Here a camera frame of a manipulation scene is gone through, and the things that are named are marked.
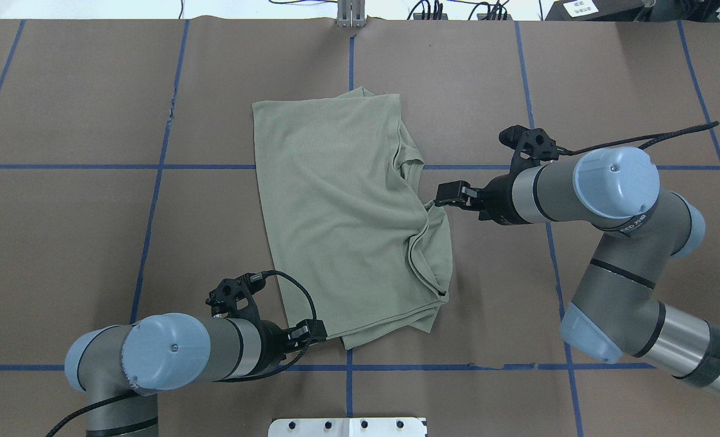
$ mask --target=wrinkled cloth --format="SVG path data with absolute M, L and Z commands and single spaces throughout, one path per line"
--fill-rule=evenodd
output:
M 422 156 L 400 96 L 257 102 L 255 165 L 274 265 L 304 285 L 346 349 L 407 325 L 429 332 L 448 301 L 451 233 L 416 191 Z M 290 326 L 311 317 L 280 282 Z

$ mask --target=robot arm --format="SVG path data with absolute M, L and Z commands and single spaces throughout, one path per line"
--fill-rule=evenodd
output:
M 266 271 L 222 280 L 206 299 L 212 317 L 160 314 L 80 337 L 66 355 L 66 377 L 72 387 L 86 392 L 90 404 L 123 398 L 88 411 L 87 435 L 157 436 L 157 393 L 194 382 L 271 376 L 283 369 L 277 366 L 287 353 L 300 351 L 285 368 L 310 344 L 326 340 L 315 311 L 312 319 L 284 330 L 260 320 L 252 294 L 262 290 L 271 274 L 290 279 Z M 246 307 L 238 309 L 244 299 Z
M 510 174 L 483 189 L 444 183 L 436 205 L 479 211 L 479 220 L 502 225 L 591 222 L 604 235 L 565 313 L 564 340 L 601 362 L 643 357 L 720 393 L 720 327 L 651 298 L 667 261 L 704 237 L 700 212 L 660 189 L 656 167 L 636 147 L 540 166 L 565 152 L 542 129 L 511 127 L 500 140 L 516 149 Z

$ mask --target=green-gray fabric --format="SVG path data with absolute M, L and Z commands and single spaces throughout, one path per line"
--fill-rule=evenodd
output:
M 448 301 L 451 233 L 416 191 L 424 162 L 400 96 L 254 104 L 255 165 L 276 269 L 304 285 L 329 338 L 349 349 L 391 330 L 429 332 Z M 280 282 L 291 326 L 310 318 Z

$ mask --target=white bracket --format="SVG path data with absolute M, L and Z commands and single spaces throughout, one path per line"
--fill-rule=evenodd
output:
M 365 0 L 338 0 L 338 27 L 365 27 Z
M 278 419 L 268 437 L 427 437 L 424 418 Z

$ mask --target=white mounting plate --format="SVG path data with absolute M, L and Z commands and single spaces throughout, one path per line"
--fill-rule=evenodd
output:
M 398 421 L 403 427 L 398 428 Z M 268 437 L 427 437 L 425 418 L 277 419 Z

